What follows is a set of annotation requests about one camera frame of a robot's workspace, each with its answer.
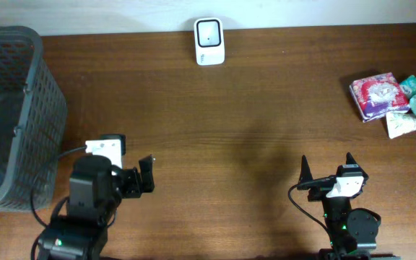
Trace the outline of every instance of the white backdrop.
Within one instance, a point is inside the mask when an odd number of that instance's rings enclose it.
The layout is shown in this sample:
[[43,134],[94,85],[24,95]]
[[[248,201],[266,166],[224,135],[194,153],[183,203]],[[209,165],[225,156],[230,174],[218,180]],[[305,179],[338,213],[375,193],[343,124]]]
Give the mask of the white backdrop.
[[41,35],[191,30],[208,16],[225,29],[416,22],[416,0],[0,0],[0,25]]

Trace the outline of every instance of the wooden table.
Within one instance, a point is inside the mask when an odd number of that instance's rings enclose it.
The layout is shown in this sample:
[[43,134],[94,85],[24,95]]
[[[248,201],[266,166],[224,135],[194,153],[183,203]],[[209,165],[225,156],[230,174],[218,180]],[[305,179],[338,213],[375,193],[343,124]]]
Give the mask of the wooden table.
[[[351,151],[370,176],[352,202],[379,213],[379,253],[416,259],[416,133],[390,140],[362,123],[351,81],[416,75],[416,25],[225,32],[223,65],[200,67],[190,32],[43,38],[69,106],[63,148],[102,133],[127,135],[124,165],[150,153],[156,188],[123,201],[104,256],[252,259],[329,247],[288,201],[300,157],[315,177]],[[54,202],[68,194],[71,156]],[[321,205],[294,192],[321,218]],[[40,211],[48,220],[50,210]],[[27,259],[42,231],[31,214],[0,213],[0,259]]]

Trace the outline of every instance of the gray container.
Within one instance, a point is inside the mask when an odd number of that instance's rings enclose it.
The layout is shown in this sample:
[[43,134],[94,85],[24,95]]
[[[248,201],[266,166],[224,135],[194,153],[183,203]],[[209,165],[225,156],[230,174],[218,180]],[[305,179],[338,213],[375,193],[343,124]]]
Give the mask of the gray container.
[[0,27],[0,211],[29,211],[32,187],[52,200],[67,107],[42,56],[34,30]]

